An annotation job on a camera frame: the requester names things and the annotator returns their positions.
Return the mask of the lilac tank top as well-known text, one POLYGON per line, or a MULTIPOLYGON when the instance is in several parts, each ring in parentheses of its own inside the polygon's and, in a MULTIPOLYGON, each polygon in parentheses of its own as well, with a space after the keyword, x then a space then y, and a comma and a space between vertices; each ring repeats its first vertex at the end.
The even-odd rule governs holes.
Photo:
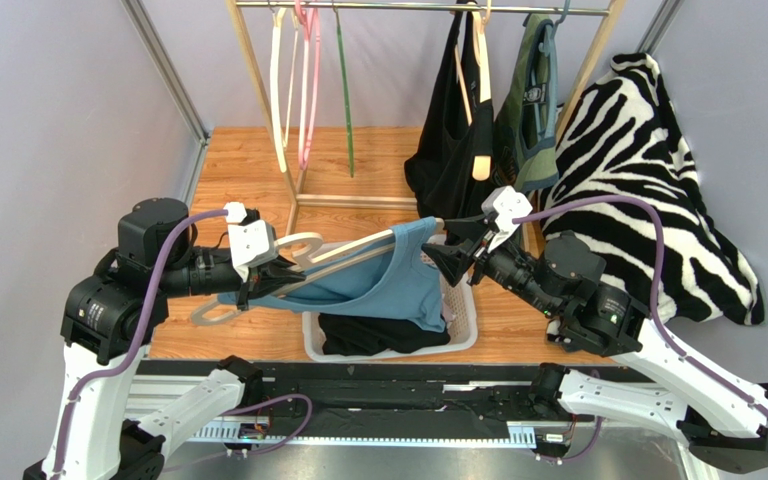
POLYGON ((445 321, 447 329, 449 329, 457 319, 457 315, 445 300, 441 302, 441 318, 445 321))

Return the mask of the blue tank top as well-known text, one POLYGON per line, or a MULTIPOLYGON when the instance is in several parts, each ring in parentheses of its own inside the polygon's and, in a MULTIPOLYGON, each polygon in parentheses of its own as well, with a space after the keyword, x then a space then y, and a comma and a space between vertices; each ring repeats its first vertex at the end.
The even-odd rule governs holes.
POLYGON ((442 333, 441 275, 422 259, 422 247, 435 234, 437 219, 425 217, 389 228, 392 236, 304 271, 308 277, 288 293, 251 299, 251 307, 408 321, 442 333))

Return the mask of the light wooden hanger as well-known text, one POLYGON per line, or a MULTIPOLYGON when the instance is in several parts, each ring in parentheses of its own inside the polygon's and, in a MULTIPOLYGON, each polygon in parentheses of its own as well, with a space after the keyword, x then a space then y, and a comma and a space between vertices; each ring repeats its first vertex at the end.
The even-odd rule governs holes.
POLYGON ((464 77, 462 55, 455 44, 453 56, 457 72, 458 83, 466 113, 467 123, 472 125, 478 121, 474 132, 474 160, 472 165, 472 178, 476 181, 486 181, 491 174, 493 154, 493 112, 492 90, 490 81, 489 55, 485 35, 485 27, 489 21, 491 1, 485 7, 479 6, 475 1, 468 1, 467 5, 474 6, 470 11, 472 25, 470 27, 474 59, 478 68, 478 99, 475 102, 476 113, 471 107, 470 97, 467 91, 467 82, 464 77))

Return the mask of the black tank top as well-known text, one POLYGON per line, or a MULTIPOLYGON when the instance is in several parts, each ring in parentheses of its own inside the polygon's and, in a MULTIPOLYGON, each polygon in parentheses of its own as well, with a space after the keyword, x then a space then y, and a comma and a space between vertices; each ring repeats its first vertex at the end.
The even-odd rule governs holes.
POLYGON ((328 355, 373 356, 385 351, 411 354, 451 341, 446 329, 427 331, 409 320, 321 313, 318 322, 325 335, 323 353, 328 355))

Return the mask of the green plastic hanger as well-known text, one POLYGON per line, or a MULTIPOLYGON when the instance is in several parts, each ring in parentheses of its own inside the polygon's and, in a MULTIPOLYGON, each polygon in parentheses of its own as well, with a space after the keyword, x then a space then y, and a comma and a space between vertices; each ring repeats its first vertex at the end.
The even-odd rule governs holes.
POLYGON ((341 18, 339 9, 333 5, 332 7, 335 17, 335 29, 336 29, 336 42, 338 49, 338 59, 340 65, 340 76, 343 93, 343 107, 344 107, 344 120, 346 130, 346 146, 347 146, 347 161, 348 172, 350 178, 355 176, 355 149, 354 149, 354 130, 352 122, 352 109, 351 109, 351 95, 348 82, 348 71, 345 57, 345 47, 343 40, 343 30, 341 24, 341 18))

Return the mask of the cream plastic hanger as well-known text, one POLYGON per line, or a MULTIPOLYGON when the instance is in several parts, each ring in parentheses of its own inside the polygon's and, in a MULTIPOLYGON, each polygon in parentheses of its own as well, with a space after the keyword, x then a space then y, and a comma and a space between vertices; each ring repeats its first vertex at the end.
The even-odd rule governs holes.
POLYGON ((294 9, 274 8, 268 73, 269 108, 272 142, 282 174, 290 172, 287 153, 299 44, 300 23, 294 9))

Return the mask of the pink plastic hanger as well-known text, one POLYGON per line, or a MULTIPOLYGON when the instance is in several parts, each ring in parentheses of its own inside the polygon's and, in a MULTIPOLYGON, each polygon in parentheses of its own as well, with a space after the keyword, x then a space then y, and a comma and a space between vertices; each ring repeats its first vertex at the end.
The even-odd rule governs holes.
POLYGON ((295 15, 303 31, 303 66, 301 107, 299 119, 298 164, 301 171, 309 165, 315 120, 321 62, 321 22, 315 8, 306 8, 306 1, 295 1, 295 15))

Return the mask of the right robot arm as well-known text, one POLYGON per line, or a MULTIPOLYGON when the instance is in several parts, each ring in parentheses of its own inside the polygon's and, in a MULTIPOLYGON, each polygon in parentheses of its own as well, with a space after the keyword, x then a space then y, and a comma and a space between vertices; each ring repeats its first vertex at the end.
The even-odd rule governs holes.
POLYGON ((457 245, 423 252, 450 284, 489 278, 549 321, 560 346, 629 367, 649 380, 634 387, 553 363, 540 366, 527 396, 540 418, 619 420, 675 440, 719 470, 768 467, 768 383, 727 372, 671 334, 648 308, 600 277, 605 263, 564 234, 532 256, 477 218, 457 220, 457 245))

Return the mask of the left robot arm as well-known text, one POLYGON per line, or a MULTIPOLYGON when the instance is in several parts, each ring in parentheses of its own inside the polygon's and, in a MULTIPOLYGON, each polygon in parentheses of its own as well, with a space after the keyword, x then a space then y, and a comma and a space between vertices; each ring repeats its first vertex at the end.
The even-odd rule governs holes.
POLYGON ((221 416, 241 423, 226 441, 247 453, 271 426, 263 373, 236 356, 169 404, 130 418, 130 388, 172 298, 235 292, 240 309, 304 276, 278 254, 273 229, 239 203, 220 211, 230 246, 196 245, 197 218, 173 198, 137 203, 118 244, 75 285, 64 307, 65 379, 57 431, 27 479, 155 479, 169 457, 221 416))

